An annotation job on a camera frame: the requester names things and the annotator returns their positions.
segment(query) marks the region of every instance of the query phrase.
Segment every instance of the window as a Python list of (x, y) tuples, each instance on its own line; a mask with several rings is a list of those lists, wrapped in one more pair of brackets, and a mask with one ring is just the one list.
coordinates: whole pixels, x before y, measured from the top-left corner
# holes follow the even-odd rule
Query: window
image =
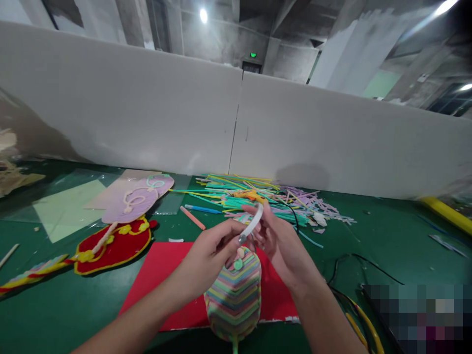
[(472, 107), (472, 86), (452, 84), (429, 106), (428, 111), (460, 117)]

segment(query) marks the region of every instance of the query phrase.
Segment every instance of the light green paper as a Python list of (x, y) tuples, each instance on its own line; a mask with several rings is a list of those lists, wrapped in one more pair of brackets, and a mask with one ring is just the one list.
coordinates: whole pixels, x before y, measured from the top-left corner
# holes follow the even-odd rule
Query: light green paper
[(100, 219), (104, 210), (83, 209), (83, 205), (104, 190), (105, 186), (96, 179), (33, 202), (49, 240), (55, 243)]

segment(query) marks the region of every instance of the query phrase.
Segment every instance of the person's right hand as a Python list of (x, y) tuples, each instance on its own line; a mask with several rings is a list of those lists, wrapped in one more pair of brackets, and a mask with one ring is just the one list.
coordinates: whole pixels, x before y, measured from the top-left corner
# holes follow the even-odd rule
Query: person's right hand
[[(242, 208), (252, 215), (257, 212), (253, 206)], [(293, 226), (275, 216), (267, 201), (260, 224), (261, 230), (254, 232), (257, 246), (264, 250), (291, 291), (312, 284), (314, 280), (323, 280)]]

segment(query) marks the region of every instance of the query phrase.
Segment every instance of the wooden stick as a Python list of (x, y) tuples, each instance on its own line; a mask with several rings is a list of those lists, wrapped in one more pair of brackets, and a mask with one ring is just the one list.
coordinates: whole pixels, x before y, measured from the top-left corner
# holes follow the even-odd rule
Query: wooden stick
[(5, 255), (5, 257), (2, 259), (2, 261), (0, 262), (0, 268), (5, 264), (6, 261), (8, 261), (8, 258), (10, 258), (10, 256), (13, 254), (13, 252), (15, 252), (15, 250), (18, 248), (20, 244), (17, 243), (16, 245), (14, 245), (11, 250)]

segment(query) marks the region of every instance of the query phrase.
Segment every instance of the hand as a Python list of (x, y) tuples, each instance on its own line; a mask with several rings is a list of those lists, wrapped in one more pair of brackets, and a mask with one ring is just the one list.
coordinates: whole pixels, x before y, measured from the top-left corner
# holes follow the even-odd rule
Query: hand
[(187, 256), (166, 280), (166, 287), (173, 288), (179, 304), (177, 308), (196, 299), (215, 282), (226, 262), (231, 263), (241, 247), (238, 236), (246, 225), (236, 220), (226, 220), (203, 231)]
[[(244, 205), (242, 208), (252, 215), (257, 212), (253, 206)], [(261, 228), (256, 229), (254, 234), (257, 246), (264, 250), (291, 291), (312, 284), (314, 279), (323, 280), (292, 225), (275, 216), (267, 201), (264, 203)]]

